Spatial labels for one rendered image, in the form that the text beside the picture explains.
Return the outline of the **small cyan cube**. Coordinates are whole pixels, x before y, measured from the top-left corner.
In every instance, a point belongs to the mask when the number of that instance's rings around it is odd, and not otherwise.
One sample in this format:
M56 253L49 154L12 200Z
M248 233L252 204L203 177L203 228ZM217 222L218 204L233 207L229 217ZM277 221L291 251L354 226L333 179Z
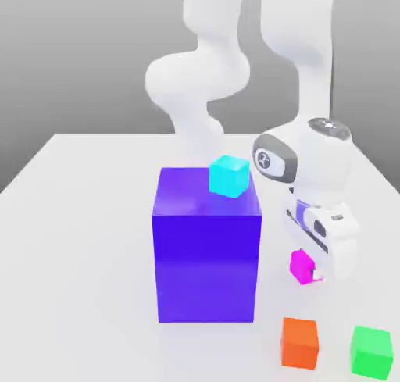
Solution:
M250 163L246 159L223 155L209 166L209 191L238 198L249 186Z

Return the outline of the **small green cube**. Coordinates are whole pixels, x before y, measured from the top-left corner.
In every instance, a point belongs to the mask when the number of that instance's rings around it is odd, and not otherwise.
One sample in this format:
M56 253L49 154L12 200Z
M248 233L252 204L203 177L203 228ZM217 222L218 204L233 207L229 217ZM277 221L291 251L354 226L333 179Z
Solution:
M388 331L355 326L350 344L352 373L387 380L393 362L394 352Z

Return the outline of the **small orange cube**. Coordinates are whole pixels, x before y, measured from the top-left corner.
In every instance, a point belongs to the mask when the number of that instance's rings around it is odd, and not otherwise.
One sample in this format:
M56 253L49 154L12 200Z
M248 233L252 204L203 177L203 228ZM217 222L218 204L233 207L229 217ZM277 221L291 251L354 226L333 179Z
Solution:
M283 318L280 338L282 366L314 370L319 350L320 343L315 320Z

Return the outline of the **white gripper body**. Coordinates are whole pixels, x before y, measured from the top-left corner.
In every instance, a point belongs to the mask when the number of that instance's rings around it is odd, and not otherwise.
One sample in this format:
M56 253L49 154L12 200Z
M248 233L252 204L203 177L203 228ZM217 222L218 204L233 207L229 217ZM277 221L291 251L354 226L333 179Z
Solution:
M286 214L293 238L319 268L336 280L353 274L360 225L348 205L288 204Z

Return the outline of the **small magenta cube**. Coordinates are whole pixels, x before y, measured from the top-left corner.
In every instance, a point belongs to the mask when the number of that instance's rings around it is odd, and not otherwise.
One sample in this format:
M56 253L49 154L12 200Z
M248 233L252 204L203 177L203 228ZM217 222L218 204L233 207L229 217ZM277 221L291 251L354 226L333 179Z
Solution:
M291 253L289 270L301 285L311 284L314 281L314 269L313 259L303 249Z

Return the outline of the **large purple box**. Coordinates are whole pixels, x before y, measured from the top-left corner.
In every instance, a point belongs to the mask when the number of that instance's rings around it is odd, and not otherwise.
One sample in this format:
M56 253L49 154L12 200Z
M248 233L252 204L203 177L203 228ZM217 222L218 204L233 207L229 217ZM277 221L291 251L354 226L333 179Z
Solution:
M206 168L163 167L152 210L158 320L251 323L262 212L255 185L209 191Z

